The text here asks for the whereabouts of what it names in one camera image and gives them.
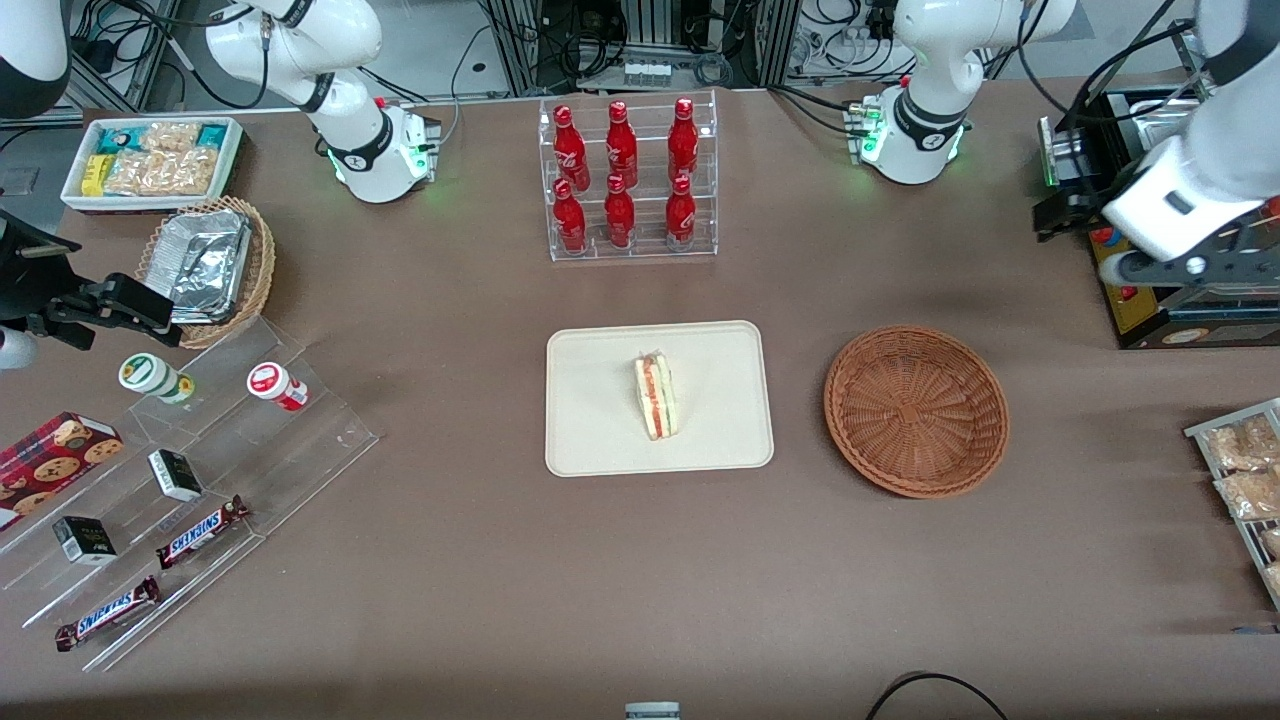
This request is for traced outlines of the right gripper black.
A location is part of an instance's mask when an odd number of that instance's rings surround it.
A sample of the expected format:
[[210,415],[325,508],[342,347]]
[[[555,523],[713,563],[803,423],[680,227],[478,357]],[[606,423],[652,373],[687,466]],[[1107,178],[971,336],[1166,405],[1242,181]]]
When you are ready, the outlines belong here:
[[[79,351],[93,347],[95,332],[84,323],[146,334],[161,345],[179,346],[173,324],[174,302],[123,273],[81,286],[68,256],[81,245],[61,240],[3,210],[1,322],[24,325],[36,337],[52,338]],[[49,305],[76,293],[76,307]]]

